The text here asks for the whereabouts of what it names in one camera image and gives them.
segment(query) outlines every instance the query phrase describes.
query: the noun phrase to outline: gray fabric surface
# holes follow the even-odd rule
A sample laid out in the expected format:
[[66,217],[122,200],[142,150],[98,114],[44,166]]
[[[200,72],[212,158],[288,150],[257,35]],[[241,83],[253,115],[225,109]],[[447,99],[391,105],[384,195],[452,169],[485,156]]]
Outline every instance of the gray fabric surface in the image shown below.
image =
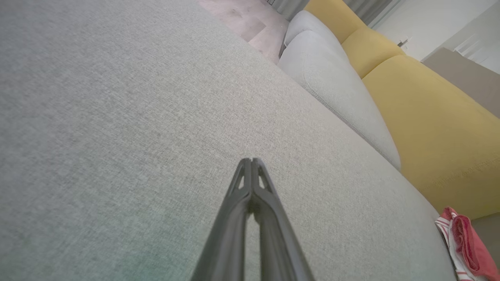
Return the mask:
[[243,157],[316,280],[454,280],[421,194],[195,1],[0,5],[2,280],[188,280]]
[[365,84],[338,51],[311,30],[298,34],[278,66],[355,130],[398,170],[401,161],[393,138]]
[[319,34],[339,56],[342,56],[346,62],[349,61],[346,52],[344,52],[342,45],[332,31],[321,20],[306,10],[298,12],[290,21],[284,37],[284,45],[288,46],[295,36],[303,31],[314,31]]

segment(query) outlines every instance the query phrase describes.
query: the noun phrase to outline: couch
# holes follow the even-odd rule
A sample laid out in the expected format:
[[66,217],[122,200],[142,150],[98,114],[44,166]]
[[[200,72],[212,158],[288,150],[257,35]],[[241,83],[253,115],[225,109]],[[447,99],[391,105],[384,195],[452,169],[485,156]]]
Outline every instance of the couch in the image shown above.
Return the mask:
[[[261,157],[316,280],[456,280],[428,200],[196,1],[0,11],[2,279],[189,280]],[[259,280],[252,218],[246,245]]]
[[500,212],[500,120],[342,0],[310,0],[290,22],[278,66],[352,125],[442,210]]

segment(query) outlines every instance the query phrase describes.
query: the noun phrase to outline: gray curtain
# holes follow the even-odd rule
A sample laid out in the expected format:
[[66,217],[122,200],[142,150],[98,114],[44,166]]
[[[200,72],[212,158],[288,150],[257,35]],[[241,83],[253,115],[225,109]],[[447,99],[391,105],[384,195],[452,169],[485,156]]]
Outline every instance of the gray curtain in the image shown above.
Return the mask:
[[287,21],[291,21],[298,12],[304,10],[309,0],[267,0],[267,2]]
[[371,23],[393,0],[343,0],[365,23]]

